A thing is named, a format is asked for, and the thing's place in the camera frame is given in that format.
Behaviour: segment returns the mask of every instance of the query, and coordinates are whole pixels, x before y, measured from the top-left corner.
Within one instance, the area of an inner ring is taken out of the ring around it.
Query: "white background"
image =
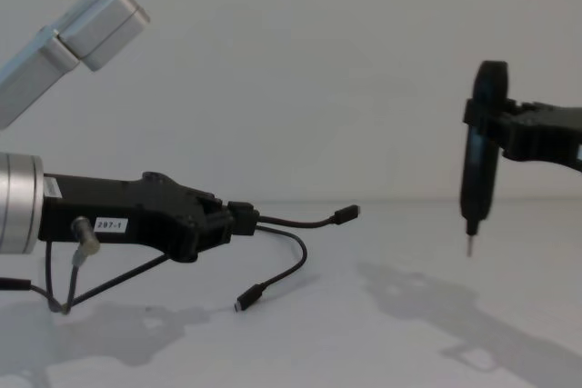
[[[75,0],[0,0],[0,62]],[[152,24],[2,132],[48,172],[160,171],[241,200],[457,195],[483,59],[517,100],[580,104],[582,0],[137,0]],[[504,162],[504,196],[582,194]]]

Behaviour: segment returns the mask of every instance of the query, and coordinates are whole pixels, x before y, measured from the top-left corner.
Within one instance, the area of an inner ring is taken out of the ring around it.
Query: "white label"
[[[97,217],[95,220],[95,232],[124,234],[128,222],[129,220],[126,218]]]
[[[55,197],[57,199],[62,199],[61,189],[58,186],[58,182],[54,177],[45,177],[45,197]]]

